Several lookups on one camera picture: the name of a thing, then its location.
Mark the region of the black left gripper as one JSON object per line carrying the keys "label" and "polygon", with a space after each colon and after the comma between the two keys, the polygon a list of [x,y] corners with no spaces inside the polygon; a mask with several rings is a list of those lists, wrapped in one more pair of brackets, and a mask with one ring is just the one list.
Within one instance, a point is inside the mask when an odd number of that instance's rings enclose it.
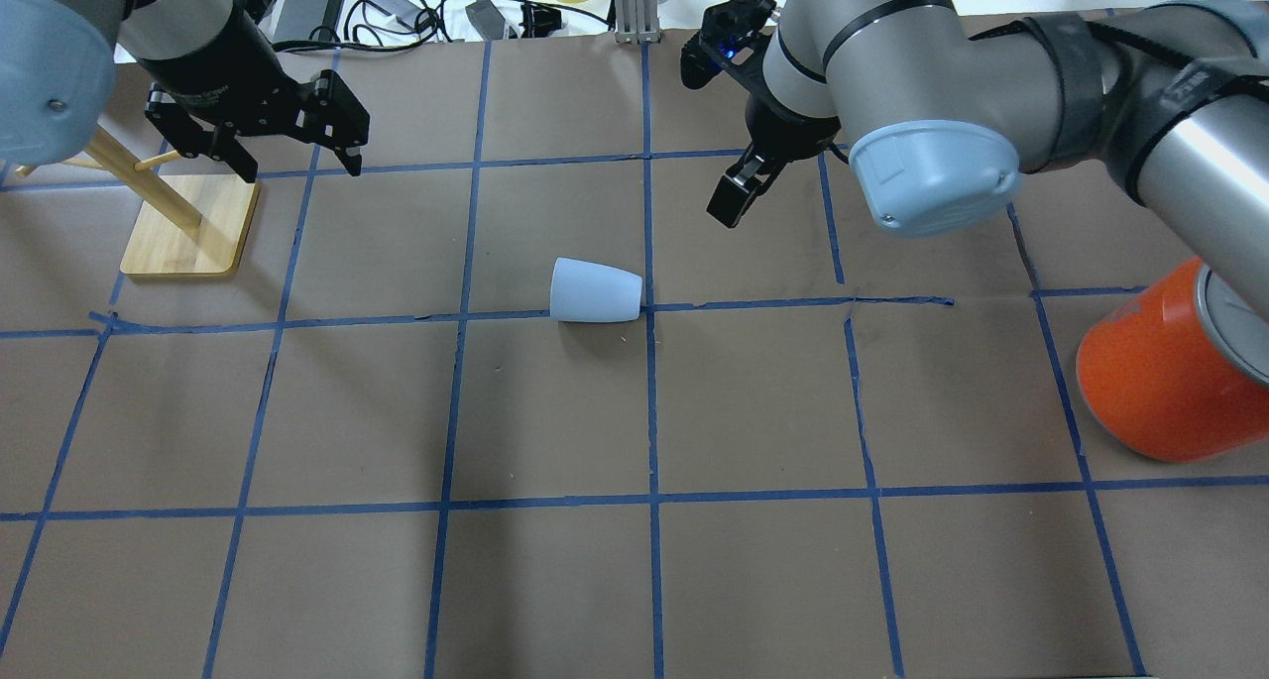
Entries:
{"label": "black left gripper", "polygon": [[176,96],[154,84],[143,115],[179,156],[209,157],[242,181],[258,181],[258,160],[241,141],[279,136],[326,148],[349,176],[360,176],[371,124],[365,107],[332,69],[308,82],[282,75],[280,82],[255,93],[220,88]]}

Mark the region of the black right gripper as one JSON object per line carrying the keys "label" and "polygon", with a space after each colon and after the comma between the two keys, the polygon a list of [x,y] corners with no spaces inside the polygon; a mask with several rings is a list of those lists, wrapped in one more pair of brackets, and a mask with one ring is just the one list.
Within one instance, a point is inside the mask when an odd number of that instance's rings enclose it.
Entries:
{"label": "black right gripper", "polygon": [[766,195],[789,162],[816,157],[843,131],[838,115],[801,115],[778,102],[761,100],[750,93],[745,105],[750,142],[744,154],[721,174],[707,212],[726,228],[736,228],[744,214]]}

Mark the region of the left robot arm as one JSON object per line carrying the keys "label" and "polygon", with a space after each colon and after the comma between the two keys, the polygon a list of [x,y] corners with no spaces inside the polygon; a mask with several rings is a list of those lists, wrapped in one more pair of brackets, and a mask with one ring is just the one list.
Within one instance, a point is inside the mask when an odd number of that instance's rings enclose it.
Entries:
{"label": "left robot arm", "polygon": [[44,166],[86,151],[115,86],[117,49],[154,79],[145,115],[181,157],[245,181],[245,138],[287,137],[363,169],[369,113],[334,70],[286,74],[239,0],[1,0],[3,160]]}

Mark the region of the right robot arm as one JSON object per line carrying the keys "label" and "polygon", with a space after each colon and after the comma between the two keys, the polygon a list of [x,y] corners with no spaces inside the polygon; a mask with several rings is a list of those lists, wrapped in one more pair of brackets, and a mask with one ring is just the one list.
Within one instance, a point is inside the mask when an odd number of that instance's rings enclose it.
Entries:
{"label": "right robot arm", "polygon": [[1266,10],[1047,11],[970,36],[952,0],[728,0],[683,46],[698,90],[747,91],[750,142],[709,214],[733,228],[788,164],[839,151],[876,226],[926,237],[1005,208],[1025,174],[1100,161],[1266,316]]}

